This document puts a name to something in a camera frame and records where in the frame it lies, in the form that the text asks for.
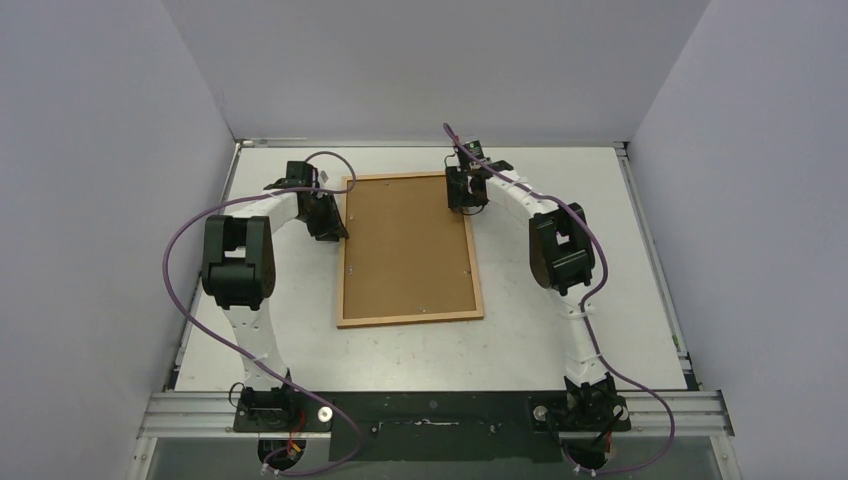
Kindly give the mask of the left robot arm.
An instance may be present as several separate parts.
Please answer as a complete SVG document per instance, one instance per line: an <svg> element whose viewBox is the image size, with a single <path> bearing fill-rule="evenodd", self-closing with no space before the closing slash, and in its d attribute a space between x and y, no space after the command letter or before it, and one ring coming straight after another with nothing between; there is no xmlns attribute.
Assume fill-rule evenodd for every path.
<svg viewBox="0 0 848 480"><path fill-rule="evenodd" d="M242 358L243 387L234 428L241 432L292 431L308 422L312 402L291 386L270 315L276 285L273 234L290 221L317 241L348 238L327 180L309 161L290 161L283 178L232 213L204 224L201 283L227 318Z"/></svg>

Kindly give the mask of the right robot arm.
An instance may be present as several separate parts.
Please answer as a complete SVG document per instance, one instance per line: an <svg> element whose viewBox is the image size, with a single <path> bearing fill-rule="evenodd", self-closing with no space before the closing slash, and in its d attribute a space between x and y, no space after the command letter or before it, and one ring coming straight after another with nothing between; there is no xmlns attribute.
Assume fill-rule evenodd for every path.
<svg viewBox="0 0 848 480"><path fill-rule="evenodd" d="M560 430L601 434L628 430L625 400L600 359L588 315L568 302L571 289L591 285L596 262L581 206L536 192L511 164L486 157L477 141L455 139L453 150L458 163L445 168L449 208L479 212L495 204L515 217L528 232L532 276L564 317L566 393L545 407L545 421Z"/></svg>

